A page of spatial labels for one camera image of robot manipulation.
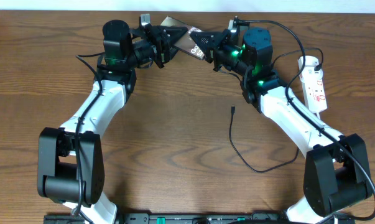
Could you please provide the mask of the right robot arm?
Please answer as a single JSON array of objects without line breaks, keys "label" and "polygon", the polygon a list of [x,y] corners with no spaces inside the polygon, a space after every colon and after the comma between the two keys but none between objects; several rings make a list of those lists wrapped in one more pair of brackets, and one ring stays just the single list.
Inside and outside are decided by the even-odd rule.
[{"label": "right robot arm", "polygon": [[303,154],[304,195],[285,211],[284,221],[357,222],[359,218],[345,213],[345,208],[375,198],[366,144],[359,135],[345,136],[318,117],[318,111],[326,107],[321,61],[308,55],[299,58],[297,78],[305,95],[300,101],[274,69],[267,29],[247,27],[244,33],[238,27],[222,32],[193,31],[190,37],[215,71],[225,68],[240,79],[245,100],[273,120]]}]

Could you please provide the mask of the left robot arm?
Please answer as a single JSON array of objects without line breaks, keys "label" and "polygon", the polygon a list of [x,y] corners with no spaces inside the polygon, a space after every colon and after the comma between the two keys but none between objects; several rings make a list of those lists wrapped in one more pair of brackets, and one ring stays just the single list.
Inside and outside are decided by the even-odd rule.
[{"label": "left robot arm", "polygon": [[188,29],[153,26],[140,21],[132,29],[122,20],[103,26],[103,47],[96,54],[92,91],[77,112],[59,128],[39,136],[37,191],[71,210],[80,223],[116,223],[118,208],[103,192],[103,135],[114,115],[127,103],[136,70],[159,68],[177,53],[175,43]]}]

